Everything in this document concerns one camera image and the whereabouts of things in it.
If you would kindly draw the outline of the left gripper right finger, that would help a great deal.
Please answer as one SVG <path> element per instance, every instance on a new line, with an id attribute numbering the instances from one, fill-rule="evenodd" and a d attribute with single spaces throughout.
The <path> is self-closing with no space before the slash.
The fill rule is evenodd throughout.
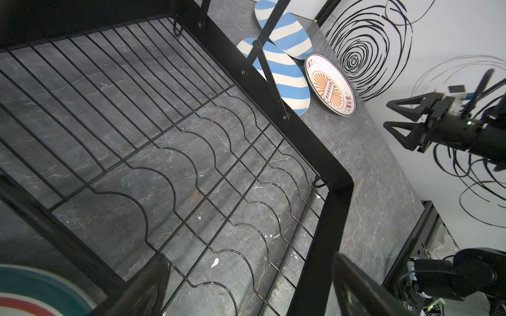
<path id="1" fill-rule="evenodd" d="M 339 312 L 344 316 L 412 315 L 398 299 L 339 252 L 333 254 L 333 291 Z"/>

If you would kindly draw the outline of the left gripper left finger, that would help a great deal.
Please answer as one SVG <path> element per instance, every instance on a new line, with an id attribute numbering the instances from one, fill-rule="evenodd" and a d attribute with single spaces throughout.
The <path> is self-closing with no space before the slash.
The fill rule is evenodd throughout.
<path id="1" fill-rule="evenodd" d="M 119 293 L 106 299 L 90 315 L 162 315 L 170 277 L 170 263 L 155 254 Z"/>

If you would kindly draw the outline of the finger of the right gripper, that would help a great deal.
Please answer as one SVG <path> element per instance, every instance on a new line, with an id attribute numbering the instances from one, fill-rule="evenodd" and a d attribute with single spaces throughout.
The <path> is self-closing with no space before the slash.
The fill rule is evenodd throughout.
<path id="1" fill-rule="evenodd" d="M 421 116 L 427 115 L 429 110 L 431 110 L 438 101 L 443 99 L 443 96 L 442 93 L 431 92 L 406 99 L 391 100 L 387 102 L 386 106 L 403 117 L 416 122 Z"/>
<path id="2" fill-rule="evenodd" d="M 429 146 L 427 127 L 416 122 L 384 122 L 383 127 L 409 151 L 426 151 Z"/>

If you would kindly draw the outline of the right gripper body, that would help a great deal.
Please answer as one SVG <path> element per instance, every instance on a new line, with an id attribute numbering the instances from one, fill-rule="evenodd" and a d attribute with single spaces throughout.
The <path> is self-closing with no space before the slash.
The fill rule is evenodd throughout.
<path id="1" fill-rule="evenodd" d="M 505 159 L 505 96 L 481 120 L 445 113 L 428 118 L 424 126 L 419 152 L 435 143 L 489 160 Z"/>

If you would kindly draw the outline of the black wire dish rack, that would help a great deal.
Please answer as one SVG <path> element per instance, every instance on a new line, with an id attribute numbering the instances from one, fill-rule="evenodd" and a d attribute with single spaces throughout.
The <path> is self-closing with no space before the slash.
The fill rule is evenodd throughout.
<path id="1" fill-rule="evenodd" d="M 172 1 L 1 2 L 1 173 L 51 242 L 1 206 L 1 265 L 99 305 L 155 254 L 162 315 L 329 315 L 295 303 L 316 174 L 188 33 Z"/>

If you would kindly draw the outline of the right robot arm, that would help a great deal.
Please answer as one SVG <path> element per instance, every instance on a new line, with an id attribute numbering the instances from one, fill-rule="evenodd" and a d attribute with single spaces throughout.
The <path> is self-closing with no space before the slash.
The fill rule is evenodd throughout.
<path id="1" fill-rule="evenodd" d="M 505 196 L 488 188 L 473 171 L 476 163 L 482 163 L 490 181 L 505 188 L 505 183 L 495 177 L 505 170 L 505 96 L 496 97 L 477 114 L 473 113 L 479 101 L 505 85 L 505 80 L 500 80 L 489 87 L 493 74 L 492 68 L 484 73 L 458 111 L 453 110 L 455 96 L 438 92 L 389 101 L 387 107 L 408 120 L 387 121 L 383 127 L 406 150 L 424 153 L 432 146 L 439 168 L 443 166 L 437 149 L 446 147 L 453 168 L 447 175 L 459 179 L 467 191 L 482 188 L 504 200 Z M 490 315 L 505 303 L 504 251 L 468 248 L 443 259 L 411 257 L 399 274 L 387 288 L 420 312 L 429 312 L 442 300 L 463 301 L 477 292 L 492 299 Z"/>

